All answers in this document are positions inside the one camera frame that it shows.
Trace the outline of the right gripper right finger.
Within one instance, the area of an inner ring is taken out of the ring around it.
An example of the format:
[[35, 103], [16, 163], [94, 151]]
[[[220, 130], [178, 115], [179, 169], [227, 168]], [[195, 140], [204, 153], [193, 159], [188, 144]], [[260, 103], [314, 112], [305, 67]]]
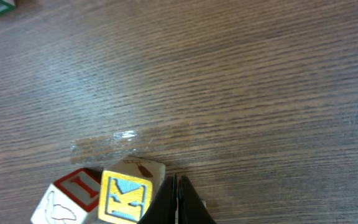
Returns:
[[178, 223], [216, 224], [190, 179], [183, 175], [178, 183]]

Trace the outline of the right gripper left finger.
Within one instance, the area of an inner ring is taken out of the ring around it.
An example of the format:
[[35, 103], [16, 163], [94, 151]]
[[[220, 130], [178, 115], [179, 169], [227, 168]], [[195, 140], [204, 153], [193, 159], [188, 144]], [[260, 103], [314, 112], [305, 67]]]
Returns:
[[177, 175], [175, 174], [165, 178], [138, 224], [175, 224], [176, 210]]

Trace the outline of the yellow top wooden block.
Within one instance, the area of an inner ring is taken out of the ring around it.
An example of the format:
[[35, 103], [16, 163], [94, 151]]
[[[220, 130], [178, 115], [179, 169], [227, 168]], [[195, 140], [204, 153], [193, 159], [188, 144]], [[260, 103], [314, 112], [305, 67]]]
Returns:
[[109, 223], [138, 223], [164, 178], [166, 165], [127, 156], [103, 170], [98, 218]]

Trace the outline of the white block moved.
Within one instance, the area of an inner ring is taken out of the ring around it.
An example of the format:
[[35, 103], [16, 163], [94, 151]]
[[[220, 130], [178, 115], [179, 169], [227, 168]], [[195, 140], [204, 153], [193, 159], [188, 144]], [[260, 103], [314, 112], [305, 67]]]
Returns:
[[89, 224], [96, 220], [102, 170], [88, 167], [52, 182], [30, 218], [33, 224]]

